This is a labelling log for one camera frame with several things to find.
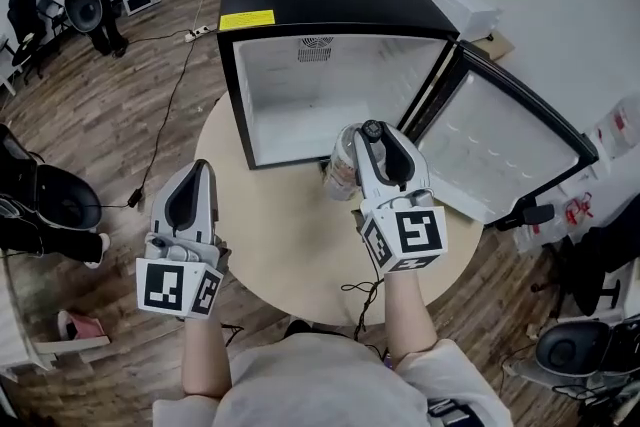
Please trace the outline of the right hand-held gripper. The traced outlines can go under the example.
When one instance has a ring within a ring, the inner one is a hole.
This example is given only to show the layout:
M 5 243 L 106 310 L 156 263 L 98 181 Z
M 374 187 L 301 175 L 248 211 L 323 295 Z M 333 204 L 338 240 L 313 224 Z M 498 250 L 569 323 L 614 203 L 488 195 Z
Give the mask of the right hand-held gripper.
M 383 125 L 379 142 L 385 153 L 382 164 L 363 130 L 354 134 L 359 184 L 366 199 L 361 203 L 361 238 L 378 272 L 423 269 L 448 251 L 444 208 L 434 204 L 427 189 L 428 164 L 415 144 L 389 124 Z M 401 191 L 411 192 L 399 195 Z

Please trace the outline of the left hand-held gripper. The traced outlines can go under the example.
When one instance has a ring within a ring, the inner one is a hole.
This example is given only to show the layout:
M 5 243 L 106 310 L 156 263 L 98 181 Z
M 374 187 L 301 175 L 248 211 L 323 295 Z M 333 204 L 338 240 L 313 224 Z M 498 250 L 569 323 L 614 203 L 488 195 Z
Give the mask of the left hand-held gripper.
M 224 242 L 211 245 L 215 222 L 215 174 L 206 160 L 196 160 L 155 196 L 154 233 L 146 235 L 144 256 L 136 260 L 139 309 L 183 319 L 211 316 L 231 255 Z

